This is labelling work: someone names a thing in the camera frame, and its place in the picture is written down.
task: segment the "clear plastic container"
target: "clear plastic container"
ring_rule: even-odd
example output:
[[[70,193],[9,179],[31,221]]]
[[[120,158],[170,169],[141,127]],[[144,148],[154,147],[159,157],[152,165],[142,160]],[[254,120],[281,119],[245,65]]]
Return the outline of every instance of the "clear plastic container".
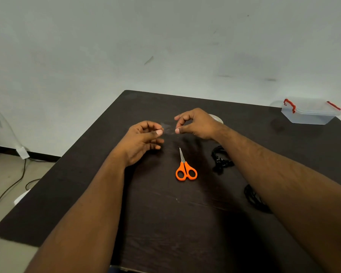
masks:
[[[288,97],[284,100],[282,113],[292,123],[327,124],[341,115],[341,108],[323,99]]]

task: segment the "gray floor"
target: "gray floor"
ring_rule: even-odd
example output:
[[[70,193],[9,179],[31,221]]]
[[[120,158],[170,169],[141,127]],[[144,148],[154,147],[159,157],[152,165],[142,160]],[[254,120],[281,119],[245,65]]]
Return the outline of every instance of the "gray floor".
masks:
[[[13,208],[14,200],[25,192],[25,185],[43,177],[54,163],[38,163],[27,160],[22,181],[10,189],[0,201],[0,220]],[[0,195],[17,181],[23,172],[24,161],[17,156],[0,154]],[[0,239],[0,272],[21,273],[37,248]]]

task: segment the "table surface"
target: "table surface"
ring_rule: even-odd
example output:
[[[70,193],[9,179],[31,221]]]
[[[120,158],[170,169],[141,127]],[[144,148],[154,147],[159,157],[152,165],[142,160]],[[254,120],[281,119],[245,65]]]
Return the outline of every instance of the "table surface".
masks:
[[[195,107],[341,184],[337,118],[325,126],[292,124],[275,107],[124,91],[0,222],[0,237],[40,246],[128,127],[152,120],[165,127],[165,143],[125,171],[112,264],[149,273],[322,272],[274,215],[250,206],[236,167],[212,171],[217,143],[174,133],[173,117]],[[175,177],[179,147],[198,171],[195,181]]]

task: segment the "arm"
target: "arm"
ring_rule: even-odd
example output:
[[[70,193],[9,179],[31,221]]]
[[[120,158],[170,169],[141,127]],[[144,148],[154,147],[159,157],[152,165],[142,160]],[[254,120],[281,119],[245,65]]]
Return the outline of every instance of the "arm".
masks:
[[[64,215],[33,257],[32,272],[107,272],[120,218],[124,169],[149,149],[160,149],[162,127],[132,126],[109,154],[89,187]]]
[[[341,185],[272,152],[196,108],[174,118],[176,133],[219,142],[294,238],[327,271],[341,272]],[[193,123],[183,126],[193,119]]]

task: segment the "baseboard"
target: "baseboard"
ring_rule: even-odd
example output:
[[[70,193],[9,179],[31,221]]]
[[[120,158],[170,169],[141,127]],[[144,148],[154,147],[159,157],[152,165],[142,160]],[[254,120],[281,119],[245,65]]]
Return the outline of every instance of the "baseboard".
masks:
[[[19,154],[16,152],[14,148],[9,148],[9,147],[0,147],[0,153],[19,156]],[[37,153],[37,152],[32,152],[32,151],[28,151],[28,154],[33,159],[47,161],[47,162],[56,162],[60,158],[59,156]]]

